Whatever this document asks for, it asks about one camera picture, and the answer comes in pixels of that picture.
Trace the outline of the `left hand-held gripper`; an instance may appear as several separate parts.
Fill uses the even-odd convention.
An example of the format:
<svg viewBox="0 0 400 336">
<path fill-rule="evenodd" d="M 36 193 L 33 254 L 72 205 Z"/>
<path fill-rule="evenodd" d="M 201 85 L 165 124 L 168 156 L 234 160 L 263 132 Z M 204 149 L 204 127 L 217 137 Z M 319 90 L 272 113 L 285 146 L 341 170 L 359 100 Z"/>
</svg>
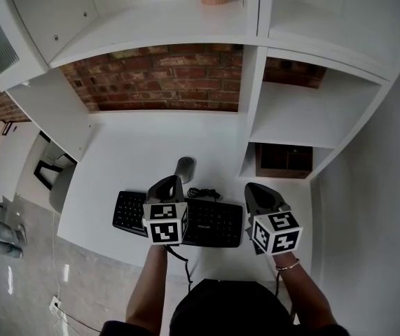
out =
<svg viewBox="0 0 400 336">
<path fill-rule="evenodd" d="M 179 203 L 163 203 L 174 200 Z M 149 188 L 142 223 L 153 245 L 179 245 L 188 227 L 188 204 L 181 179 L 165 177 Z"/>
</svg>

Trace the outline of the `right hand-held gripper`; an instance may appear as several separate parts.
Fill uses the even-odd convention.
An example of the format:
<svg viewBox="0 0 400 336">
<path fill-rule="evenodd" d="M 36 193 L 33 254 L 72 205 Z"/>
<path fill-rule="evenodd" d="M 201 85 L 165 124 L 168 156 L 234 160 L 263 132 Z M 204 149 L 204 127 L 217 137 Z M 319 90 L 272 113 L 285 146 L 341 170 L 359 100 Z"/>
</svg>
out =
<svg viewBox="0 0 400 336">
<path fill-rule="evenodd" d="M 265 185 L 248 183 L 244 198 L 252 217 L 251 241 L 256 255 L 275 256 L 295 251 L 303 227 L 283 197 Z"/>
</svg>

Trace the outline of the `grey computer mouse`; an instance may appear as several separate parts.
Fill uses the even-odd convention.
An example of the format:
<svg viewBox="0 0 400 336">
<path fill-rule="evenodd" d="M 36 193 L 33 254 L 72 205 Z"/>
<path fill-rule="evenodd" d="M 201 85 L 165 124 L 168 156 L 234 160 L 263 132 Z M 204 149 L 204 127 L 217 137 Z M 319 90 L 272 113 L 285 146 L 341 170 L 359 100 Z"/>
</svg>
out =
<svg viewBox="0 0 400 336">
<path fill-rule="evenodd" d="M 181 157 L 175 169 L 174 174 L 178 176 L 182 184 L 189 183 L 195 173 L 196 161 L 192 157 Z"/>
</svg>

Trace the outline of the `person's left forearm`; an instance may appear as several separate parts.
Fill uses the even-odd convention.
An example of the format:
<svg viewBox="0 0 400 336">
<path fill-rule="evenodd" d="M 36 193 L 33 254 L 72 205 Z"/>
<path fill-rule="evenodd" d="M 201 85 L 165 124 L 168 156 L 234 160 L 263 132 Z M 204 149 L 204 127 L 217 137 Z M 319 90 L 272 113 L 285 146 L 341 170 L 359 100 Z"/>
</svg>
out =
<svg viewBox="0 0 400 336">
<path fill-rule="evenodd" d="M 165 303 L 167 250 L 164 246 L 150 247 L 142 272 L 128 302 L 125 320 L 159 335 Z"/>
</svg>

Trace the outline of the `person's right forearm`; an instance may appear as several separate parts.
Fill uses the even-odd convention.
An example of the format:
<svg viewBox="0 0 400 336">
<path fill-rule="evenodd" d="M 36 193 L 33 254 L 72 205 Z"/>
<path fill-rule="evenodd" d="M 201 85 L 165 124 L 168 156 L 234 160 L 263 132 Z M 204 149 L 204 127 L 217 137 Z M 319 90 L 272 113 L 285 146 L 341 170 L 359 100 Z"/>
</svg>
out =
<svg viewBox="0 0 400 336">
<path fill-rule="evenodd" d="M 309 330 L 336 325 L 327 298 L 303 269 L 298 258 L 293 253 L 283 253 L 274 255 L 273 260 L 301 325 Z"/>
</svg>

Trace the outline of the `wooden organizer box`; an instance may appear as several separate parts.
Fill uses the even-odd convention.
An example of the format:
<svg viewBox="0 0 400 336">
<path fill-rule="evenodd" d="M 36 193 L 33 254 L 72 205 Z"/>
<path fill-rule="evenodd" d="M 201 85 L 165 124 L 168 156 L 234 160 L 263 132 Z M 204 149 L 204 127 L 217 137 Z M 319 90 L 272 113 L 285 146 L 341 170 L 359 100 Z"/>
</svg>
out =
<svg viewBox="0 0 400 336">
<path fill-rule="evenodd" d="M 256 176 L 305 179 L 312 172 L 313 148 L 284 144 L 256 143 Z"/>
</svg>

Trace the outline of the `black keyboard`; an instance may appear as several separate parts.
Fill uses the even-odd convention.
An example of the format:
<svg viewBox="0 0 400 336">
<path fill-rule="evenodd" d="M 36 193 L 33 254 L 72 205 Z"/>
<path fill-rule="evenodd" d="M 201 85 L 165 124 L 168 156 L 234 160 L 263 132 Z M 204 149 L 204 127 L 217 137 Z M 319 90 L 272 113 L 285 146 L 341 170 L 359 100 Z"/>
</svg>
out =
<svg viewBox="0 0 400 336">
<path fill-rule="evenodd" d="M 147 237 L 142 224 L 144 192 L 121 191 L 118 194 L 112 225 L 134 235 Z M 184 245 L 210 248 L 237 248 L 243 228 L 243 208 L 234 204 L 201 199 L 186 199 L 188 227 Z"/>
</svg>

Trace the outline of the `white desk with drawers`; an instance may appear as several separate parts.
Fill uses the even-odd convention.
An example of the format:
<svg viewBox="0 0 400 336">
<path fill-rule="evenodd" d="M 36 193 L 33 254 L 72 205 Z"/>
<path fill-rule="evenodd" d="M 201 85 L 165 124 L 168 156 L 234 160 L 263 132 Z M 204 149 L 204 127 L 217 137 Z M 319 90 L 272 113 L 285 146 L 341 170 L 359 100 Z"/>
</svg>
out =
<svg viewBox="0 0 400 336">
<path fill-rule="evenodd" d="M 94 115 L 84 156 L 76 166 L 64 203 L 57 235 L 87 250 L 131 265 L 143 266 L 148 239 L 113 227 L 120 191 L 146 192 L 174 173 L 184 156 L 195 159 L 193 180 L 184 188 L 214 188 L 223 202 L 242 205 L 248 182 L 278 192 L 292 208 L 303 234 L 294 252 L 303 268 L 312 264 L 312 205 L 305 181 L 241 177 L 247 140 L 238 115 L 195 112 L 127 112 Z M 272 259 L 255 255 L 248 234 L 238 248 L 174 248 L 189 259 L 193 280 L 270 281 Z"/>
</svg>

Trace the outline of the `person's black shirt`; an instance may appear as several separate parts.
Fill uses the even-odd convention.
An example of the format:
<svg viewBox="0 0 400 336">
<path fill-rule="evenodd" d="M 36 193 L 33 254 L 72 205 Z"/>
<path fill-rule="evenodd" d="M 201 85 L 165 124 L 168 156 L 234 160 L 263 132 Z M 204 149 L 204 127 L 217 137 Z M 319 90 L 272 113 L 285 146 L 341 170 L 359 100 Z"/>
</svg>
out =
<svg viewBox="0 0 400 336">
<path fill-rule="evenodd" d="M 99 336 L 159 336 L 125 321 L 107 321 Z M 341 325 L 309 330 L 266 287 L 204 279 L 176 307 L 169 336 L 350 336 Z"/>
</svg>

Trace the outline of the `white side table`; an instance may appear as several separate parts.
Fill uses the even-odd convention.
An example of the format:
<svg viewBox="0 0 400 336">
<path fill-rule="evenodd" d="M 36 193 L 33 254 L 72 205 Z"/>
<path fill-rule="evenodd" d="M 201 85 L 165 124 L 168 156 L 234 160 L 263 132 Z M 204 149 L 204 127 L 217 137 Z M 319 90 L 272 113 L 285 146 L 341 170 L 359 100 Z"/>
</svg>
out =
<svg viewBox="0 0 400 336">
<path fill-rule="evenodd" d="M 14 133 L 2 136 L 4 125 L 0 121 L 0 203 L 14 199 L 27 158 L 40 134 L 33 122 L 18 122 Z"/>
</svg>

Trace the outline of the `white hutch shelf unit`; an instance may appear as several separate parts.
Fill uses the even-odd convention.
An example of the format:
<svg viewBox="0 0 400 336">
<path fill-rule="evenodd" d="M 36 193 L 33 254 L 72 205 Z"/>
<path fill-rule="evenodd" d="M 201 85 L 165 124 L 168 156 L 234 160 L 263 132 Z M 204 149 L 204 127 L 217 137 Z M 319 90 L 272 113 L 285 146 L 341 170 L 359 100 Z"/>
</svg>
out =
<svg viewBox="0 0 400 336">
<path fill-rule="evenodd" d="M 92 129 L 61 67 L 174 44 L 244 48 L 240 134 L 250 143 L 318 148 L 311 177 L 373 115 L 400 72 L 400 0 L 0 0 L 19 62 L 0 73 L 0 112 L 19 108 L 80 162 Z"/>
</svg>

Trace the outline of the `grey chair black frame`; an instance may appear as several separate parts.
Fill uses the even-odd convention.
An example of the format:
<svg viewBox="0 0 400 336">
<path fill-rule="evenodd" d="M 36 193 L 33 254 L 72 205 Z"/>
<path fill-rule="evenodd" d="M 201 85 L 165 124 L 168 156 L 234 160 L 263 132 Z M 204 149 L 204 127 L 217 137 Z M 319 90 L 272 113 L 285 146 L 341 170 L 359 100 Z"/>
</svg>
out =
<svg viewBox="0 0 400 336">
<path fill-rule="evenodd" d="M 67 153 L 63 153 L 58 158 L 44 153 L 34 170 L 35 177 L 50 192 L 49 203 L 51 207 L 59 214 L 62 213 L 76 166 L 75 159 Z M 47 178 L 43 170 L 54 172 L 55 178 Z"/>
</svg>

